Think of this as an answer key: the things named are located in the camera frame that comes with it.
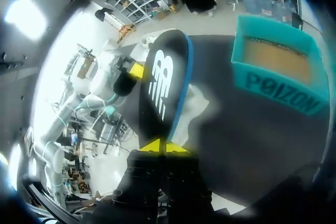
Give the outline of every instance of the blue container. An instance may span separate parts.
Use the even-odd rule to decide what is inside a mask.
[[[269,69],[244,63],[246,37],[281,44],[307,56],[311,72],[309,84],[301,83]],[[235,85],[280,102],[304,114],[314,114],[329,105],[329,87],[320,51],[306,33],[269,18],[240,15],[231,63]]]
[[[251,14],[259,14],[260,8],[258,6],[257,0],[243,0],[245,10]]]

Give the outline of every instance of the black mat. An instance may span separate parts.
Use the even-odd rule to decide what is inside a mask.
[[[186,147],[199,156],[209,188],[239,204],[250,205],[299,167],[319,163],[328,130],[329,108],[307,117],[264,97],[236,89],[230,65],[234,37],[191,36],[194,66],[191,84],[207,100],[219,102],[211,119],[188,131],[198,135]],[[120,50],[129,54],[133,46]],[[121,112],[139,132],[139,86]],[[311,182],[315,168],[300,172]]]

